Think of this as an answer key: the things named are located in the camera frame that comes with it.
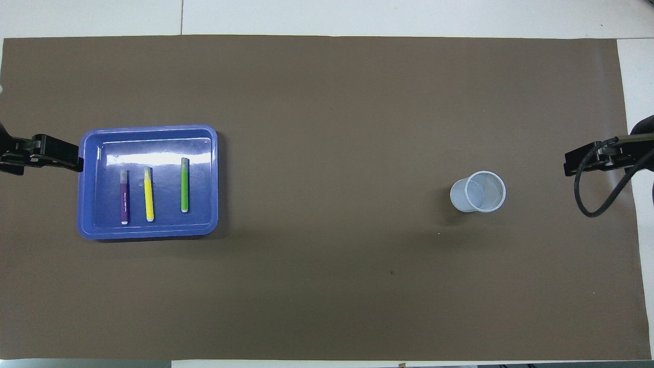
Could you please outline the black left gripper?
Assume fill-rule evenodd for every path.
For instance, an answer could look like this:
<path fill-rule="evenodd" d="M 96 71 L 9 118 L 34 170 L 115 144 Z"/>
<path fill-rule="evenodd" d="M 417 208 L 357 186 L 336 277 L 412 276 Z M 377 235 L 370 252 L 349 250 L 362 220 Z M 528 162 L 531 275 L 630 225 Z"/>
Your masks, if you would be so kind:
<path fill-rule="evenodd" d="M 7 174 L 24 175 L 25 167 L 44 166 L 80 173 L 84 159 L 79 153 L 78 145 L 47 134 L 37 134 L 30 139 L 14 137 L 1 123 L 1 171 Z"/>

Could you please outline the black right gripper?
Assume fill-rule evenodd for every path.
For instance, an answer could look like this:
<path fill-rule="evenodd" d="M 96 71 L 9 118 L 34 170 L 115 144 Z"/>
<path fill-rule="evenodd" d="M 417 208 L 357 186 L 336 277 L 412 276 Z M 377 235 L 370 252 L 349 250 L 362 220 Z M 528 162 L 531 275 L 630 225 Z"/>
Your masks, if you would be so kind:
<path fill-rule="evenodd" d="M 611 162 L 618 167 L 629 167 L 643 159 L 653 149 L 653 134 L 617 136 L 608 144 L 605 154 L 601 143 L 590 143 L 568 151 L 564 158 L 564 175 L 572 177 L 580 172 L 607 171 Z"/>

